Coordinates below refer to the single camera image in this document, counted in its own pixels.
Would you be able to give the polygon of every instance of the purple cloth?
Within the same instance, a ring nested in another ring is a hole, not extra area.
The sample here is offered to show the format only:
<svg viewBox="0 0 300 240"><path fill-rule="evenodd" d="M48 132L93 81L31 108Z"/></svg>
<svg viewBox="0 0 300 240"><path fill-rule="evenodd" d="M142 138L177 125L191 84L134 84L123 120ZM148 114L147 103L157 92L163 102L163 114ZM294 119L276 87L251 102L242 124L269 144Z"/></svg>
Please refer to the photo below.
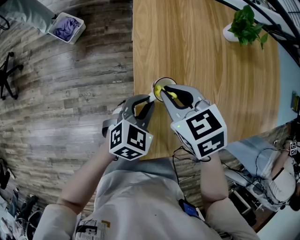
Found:
<svg viewBox="0 0 300 240"><path fill-rule="evenodd" d="M65 40L66 42L70 40L73 36L73 32L80 26L80 23L72 17L64 17L57 24L54 29L55 36Z"/></svg>

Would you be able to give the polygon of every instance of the table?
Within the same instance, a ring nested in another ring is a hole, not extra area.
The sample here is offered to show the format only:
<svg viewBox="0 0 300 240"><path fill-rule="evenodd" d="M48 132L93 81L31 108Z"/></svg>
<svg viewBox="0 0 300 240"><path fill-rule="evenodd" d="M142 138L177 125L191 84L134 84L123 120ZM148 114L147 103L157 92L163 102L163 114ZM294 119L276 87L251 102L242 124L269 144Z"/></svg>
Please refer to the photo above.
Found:
<svg viewBox="0 0 300 240"><path fill-rule="evenodd" d="M277 42L269 36L262 51L259 42L241 47L225 40L222 31L234 12L214 0L133 5L135 94L149 94L160 77L197 88L220 110L229 143L274 128L280 99ZM148 127L154 140L144 159L169 157L181 145L170 123L155 101Z"/></svg>

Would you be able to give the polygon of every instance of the potted plant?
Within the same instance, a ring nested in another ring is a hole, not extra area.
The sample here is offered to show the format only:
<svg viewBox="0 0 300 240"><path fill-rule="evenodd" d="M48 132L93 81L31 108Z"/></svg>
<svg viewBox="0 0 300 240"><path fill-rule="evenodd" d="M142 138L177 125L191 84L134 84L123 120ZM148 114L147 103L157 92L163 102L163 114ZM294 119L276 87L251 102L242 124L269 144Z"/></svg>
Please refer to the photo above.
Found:
<svg viewBox="0 0 300 240"><path fill-rule="evenodd" d="M245 5L242 10L234 14L234 20L223 29L224 37L231 42L240 42L240 45L252 44L256 39L263 44L268 39L268 34L259 36L262 30L262 24L254 26L254 12L249 5Z"/></svg>

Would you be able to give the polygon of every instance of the white pot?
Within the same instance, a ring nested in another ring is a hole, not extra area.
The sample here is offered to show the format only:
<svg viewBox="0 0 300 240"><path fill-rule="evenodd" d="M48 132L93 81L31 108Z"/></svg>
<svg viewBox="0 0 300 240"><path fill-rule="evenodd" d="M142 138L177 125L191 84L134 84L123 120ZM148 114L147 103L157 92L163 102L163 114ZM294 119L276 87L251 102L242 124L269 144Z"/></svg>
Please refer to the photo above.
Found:
<svg viewBox="0 0 300 240"><path fill-rule="evenodd" d="M223 35L224 35L224 37L229 42L238 42L239 39L237 37L235 37L232 32L228 31L228 29L230 29L230 28L231 28L231 23L228 24L226 27L224 27L224 29L223 29Z"/></svg>

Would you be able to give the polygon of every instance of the basket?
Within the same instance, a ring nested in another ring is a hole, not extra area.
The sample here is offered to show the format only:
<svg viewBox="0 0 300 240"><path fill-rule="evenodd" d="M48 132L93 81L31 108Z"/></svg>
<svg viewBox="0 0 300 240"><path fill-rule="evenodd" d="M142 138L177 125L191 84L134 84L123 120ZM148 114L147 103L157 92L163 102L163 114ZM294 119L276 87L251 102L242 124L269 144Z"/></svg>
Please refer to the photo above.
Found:
<svg viewBox="0 0 300 240"><path fill-rule="evenodd" d="M57 24L64 17L72 17L72 18L76 19L80 23L80 26L77 29L75 29L75 31L73 32L73 35L72 35L72 37L70 38L69 41L65 41L65 40L63 40L63 39L55 36L55 34L54 34L54 30L56 29ZM80 19L78 17L74 17L74 16L72 16L70 14L67 14L67 13L60 13L58 15L58 17L55 19L55 21L52 23L52 26L50 27L48 33L51 34L52 36L55 36L59 40L64 41L65 43L74 44L78 40L78 38L80 37L80 35L83 33L83 31L85 30L85 28L86 27L85 27L84 21L82 19Z"/></svg>

